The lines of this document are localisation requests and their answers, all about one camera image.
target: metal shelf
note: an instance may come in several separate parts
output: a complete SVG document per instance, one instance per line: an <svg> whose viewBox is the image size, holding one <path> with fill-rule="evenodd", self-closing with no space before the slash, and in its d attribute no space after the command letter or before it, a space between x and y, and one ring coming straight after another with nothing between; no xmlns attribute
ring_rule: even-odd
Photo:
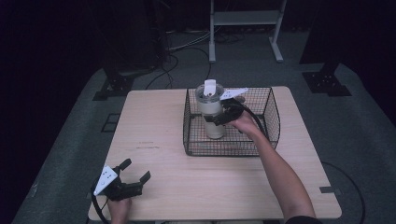
<svg viewBox="0 0 396 224"><path fill-rule="evenodd" d="M221 11L215 12L214 0L210 2L210 41L209 41L209 61L216 61L215 48L215 26L219 25L260 25L274 24L276 26L274 34L269 37L271 48L278 63L283 62L282 54L277 46L280 25L282 24L283 14L287 0L282 0L280 10L267 11Z"/></svg>
<svg viewBox="0 0 396 224"><path fill-rule="evenodd" d="M276 24L279 11L215 12L214 25Z"/></svg>

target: dark background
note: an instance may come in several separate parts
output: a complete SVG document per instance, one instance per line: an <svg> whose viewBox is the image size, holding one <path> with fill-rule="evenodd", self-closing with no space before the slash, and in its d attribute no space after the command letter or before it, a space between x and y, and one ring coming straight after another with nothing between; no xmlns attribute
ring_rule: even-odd
<svg viewBox="0 0 396 224"><path fill-rule="evenodd" d="M158 18L143 1L125 2L122 8L131 9L126 17L147 26L117 20L109 9L119 8L105 0L0 1L2 221L15 216L81 90L104 61L135 68L161 63L158 43L138 43L142 36L158 36L151 29ZM162 6L165 30L208 29L209 1L164 2L170 7ZM216 1L218 8L227 4ZM267 9L278 1L233 0L230 6ZM302 63L338 55L396 123L395 9L390 0L289 1L282 29L312 28ZM130 23L134 28L124 27ZM138 61L139 53L147 59Z"/></svg>

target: wooden table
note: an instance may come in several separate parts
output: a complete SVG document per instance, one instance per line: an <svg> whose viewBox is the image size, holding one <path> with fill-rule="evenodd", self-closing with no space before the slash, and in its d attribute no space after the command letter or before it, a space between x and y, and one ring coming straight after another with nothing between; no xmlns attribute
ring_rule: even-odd
<svg viewBox="0 0 396 224"><path fill-rule="evenodd" d="M337 218L333 193L321 193L329 180L287 87L273 87L281 122L276 151L302 179L319 218ZM125 159L120 173L134 183L148 170L143 195L133 198L131 220L282 219L260 158L190 157L183 147L186 90L131 91L128 94L106 164ZM99 204L106 198L98 197ZM103 211L109 218L107 208ZM99 220L93 206L91 220Z"/></svg>

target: black wire basket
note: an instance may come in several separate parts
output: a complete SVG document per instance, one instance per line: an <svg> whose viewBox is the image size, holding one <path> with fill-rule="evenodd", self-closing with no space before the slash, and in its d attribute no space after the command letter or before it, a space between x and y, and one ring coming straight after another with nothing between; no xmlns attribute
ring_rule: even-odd
<svg viewBox="0 0 396 224"><path fill-rule="evenodd" d="M249 88L240 96L260 120L265 135L276 148L280 136L280 119L272 88ZM205 120L198 110L195 89L187 89L183 120L183 144L189 156L207 157L257 157L259 153L253 141L231 125L225 126L220 139L205 134Z"/></svg>

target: cable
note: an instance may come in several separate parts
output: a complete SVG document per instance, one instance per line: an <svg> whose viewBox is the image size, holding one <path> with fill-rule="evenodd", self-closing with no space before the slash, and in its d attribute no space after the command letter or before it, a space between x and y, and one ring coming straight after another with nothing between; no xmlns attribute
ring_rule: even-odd
<svg viewBox="0 0 396 224"><path fill-rule="evenodd" d="M102 211L103 211L103 209L105 208L105 206L106 206L107 202L108 202L108 198L106 199L106 202L105 202L105 204L103 204L103 206L102 206L102 208L101 208L100 210L102 210Z"/></svg>
<svg viewBox="0 0 396 224"><path fill-rule="evenodd" d="M161 65L161 69L168 75L169 83L165 86L166 89L168 89L168 86L171 86L171 90L173 89L173 77L169 74L169 71L167 71L165 68L163 68L163 64Z"/></svg>
<svg viewBox="0 0 396 224"><path fill-rule="evenodd" d="M358 192L359 194L359 198L361 199L361 220L359 221L360 224L362 224L364 222L364 219L366 217L366 203L364 201L363 198L363 194L361 193L361 190L359 189L358 185L355 183L355 181L353 181L353 179L345 172L343 171L341 168L326 162L326 161L320 161L321 163L331 166L332 168L336 169L337 171L339 171L341 174L343 174L353 185L353 187L355 188L355 190Z"/></svg>
<svg viewBox="0 0 396 224"><path fill-rule="evenodd" d="M260 131L262 131L262 134L264 134L264 136L267 139L270 139L268 137L267 132L262 127L262 122L259 120L259 118L257 118L257 116L253 113L253 111L251 111L247 106L245 106L245 105L242 105L242 106L244 107L245 111L247 111L250 114L250 116L253 117L253 119L256 121L257 125L259 126Z"/></svg>
<svg viewBox="0 0 396 224"><path fill-rule="evenodd" d="M215 34L220 29L221 29L221 26L216 29ZM242 35L241 38L236 36L236 35L227 35L228 37L229 36L233 37L234 40L229 40L229 38L226 38L224 36L225 36L224 34L221 34L220 36L216 35L215 36L215 42L218 43L218 44L229 44L229 45L231 45L231 44L234 44L236 42L239 42L239 41L242 41L242 40L245 39L245 35ZM204 35L202 35L202 36L200 36L200 37L188 42L187 44L184 44L184 45L181 45L181 46L177 46L177 47L168 48L167 50L174 51L174 50L184 49L186 47L189 47L189 46L192 46L192 45L196 45L196 44L198 44L200 42L203 42L203 41L207 40L209 37L210 37L210 32L207 32L206 34L204 34Z"/></svg>
<svg viewBox="0 0 396 224"><path fill-rule="evenodd" d="M224 33L220 33L219 35L215 36L215 42L221 45L231 45L239 41L242 41L244 39L245 39L245 34L242 34L242 37L238 37L237 35L228 35Z"/></svg>
<svg viewBox="0 0 396 224"><path fill-rule="evenodd" d="M98 214L99 218L100 218L105 224L108 224L106 218L103 216L103 213L102 213L102 209L103 209L103 208L101 209L101 208L99 207L99 204L98 204L98 202L97 202L97 200L96 200L96 196L93 194L93 192L95 191L95 187L96 187L96 184L98 183L98 181L99 181L99 177L97 177L97 178L93 181L92 186L91 186L91 199L92 199L92 204L93 204L93 207L95 208L96 213Z"/></svg>
<svg viewBox="0 0 396 224"><path fill-rule="evenodd" d="M238 2L237 0L234 2L234 4L233 4L233 9L231 9L231 11L234 11L234 10L235 10L236 3L237 3L237 2ZM228 1L227 6L226 6L226 8L224 9L224 11L228 11L228 7L230 6L230 4L231 4L231 0ZM219 26L219 27L215 30L215 33L216 33L220 28L221 28L221 26ZM203 36L200 36L200 37L198 37L197 39L194 39L194 40L190 41L190 42L187 43L187 44L184 44L184 45L178 46L178 47L168 48L168 50L183 49L183 48L189 47L189 46L191 46L191 45L198 44L198 43L200 43L200 42L202 42L202 41L208 39L209 37L210 37L210 32L207 31L206 34L204 34Z"/></svg>
<svg viewBox="0 0 396 224"><path fill-rule="evenodd" d="M172 55L172 54L170 54L169 57L174 58L174 59L176 60L176 64L175 64L171 69L165 70L165 72L159 74L159 75L156 76L154 79L152 79L152 80L150 81L150 83L146 86L145 90L148 90L148 89L149 89L149 86L150 86L155 80L157 80L159 77L161 77L161 76L163 76L163 75L165 75L165 74L168 74L170 71L172 71L174 68L177 67L177 65L178 65L178 58L177 58L176 56Z"/></svg>
<svg viewBox="0 0 396 224"><path fill-rule="evenodd" d="M203 49L198 49L198 48L182 48L182 49L177 49L177 50L175 50L174 52L182 51L182 50L184 50L184 49L196 49L196 50L201 51L201 52L206 56L207 61L209 62L209 54L207 54L206 51L204 51ZM205 80L209 79L209 76L210 76L210 72L211 72L211 71L212 71L212 63L209 63L209 69L208 69L208 71L207 71Z"/></svg>

